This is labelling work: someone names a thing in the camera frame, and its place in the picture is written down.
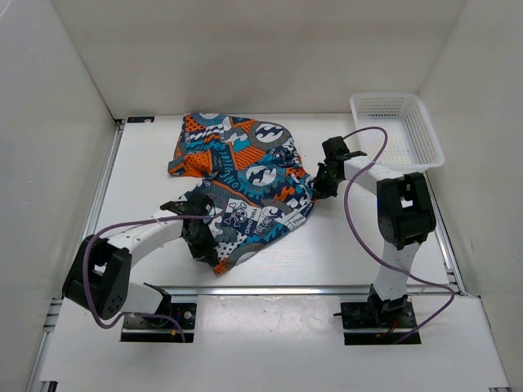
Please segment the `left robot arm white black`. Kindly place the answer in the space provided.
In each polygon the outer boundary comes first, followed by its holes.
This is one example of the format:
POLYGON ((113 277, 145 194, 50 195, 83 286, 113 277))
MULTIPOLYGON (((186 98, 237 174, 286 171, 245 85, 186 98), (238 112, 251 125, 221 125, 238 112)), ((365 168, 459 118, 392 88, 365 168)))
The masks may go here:
POLYGON ((132 268, 179 238, 194 259, 216 266, 217 241, 210 224, 225 208, 224 198, 193 192, 161 205, 149 219, 113 224, 87 236, 66 275, 63 297, 89 310, 105 329, 126 314, 162 327, 172 321, 170 295, 149 283, 133 283, 132 268))

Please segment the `colourful patterned shorts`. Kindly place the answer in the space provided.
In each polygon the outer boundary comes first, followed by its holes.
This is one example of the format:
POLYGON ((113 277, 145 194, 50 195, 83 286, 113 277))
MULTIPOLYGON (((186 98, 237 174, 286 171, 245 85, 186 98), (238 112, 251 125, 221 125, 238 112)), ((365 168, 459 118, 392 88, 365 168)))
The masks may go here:
POLYGON ((207 225, 213 241, 190 251, 215 274, 304 224, 317 200, 290 131, 265 120, 185 115, 168 174, 199 179, 182 200, 206 194, 214 202, 216 218, 207 225))

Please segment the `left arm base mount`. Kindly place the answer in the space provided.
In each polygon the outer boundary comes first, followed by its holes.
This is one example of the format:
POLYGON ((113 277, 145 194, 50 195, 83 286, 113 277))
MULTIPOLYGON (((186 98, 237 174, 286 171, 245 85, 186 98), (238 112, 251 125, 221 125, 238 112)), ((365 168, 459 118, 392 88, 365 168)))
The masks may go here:
POLYGON ((194 342, 196 302, 174 299, 149 283, 132 283, 123 311, 121 342, 194 342))

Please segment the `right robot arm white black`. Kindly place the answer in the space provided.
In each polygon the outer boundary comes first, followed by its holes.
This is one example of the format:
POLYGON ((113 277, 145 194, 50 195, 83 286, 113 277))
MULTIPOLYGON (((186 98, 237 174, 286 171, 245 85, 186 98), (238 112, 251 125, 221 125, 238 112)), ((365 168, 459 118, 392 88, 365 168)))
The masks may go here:
POLYGON ((374 325, 384 327, 406 306, 413 259, 436 228, 427 182, 420 172, 403 174, 374 162, 361 151, 351 152, 340 136, 326 140, 322 147, 325 159, 319 164, 313 185, 317 199, 336 196, 338 185, 345 180, 377 199, 378 229, 384 247, 381 256, 371 255, 380 268, 370 288, 367 316, 374 325))

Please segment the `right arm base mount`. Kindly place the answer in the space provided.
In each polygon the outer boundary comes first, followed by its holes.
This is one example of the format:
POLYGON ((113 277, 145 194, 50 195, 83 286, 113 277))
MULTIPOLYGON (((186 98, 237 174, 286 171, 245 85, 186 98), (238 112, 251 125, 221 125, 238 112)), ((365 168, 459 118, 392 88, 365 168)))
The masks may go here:
POLYGON ((371 288, 366 301, 346 301, 333 314, 342 320, 344 345, 421 345, 418 323, 407 295, 383 301, 371 288))

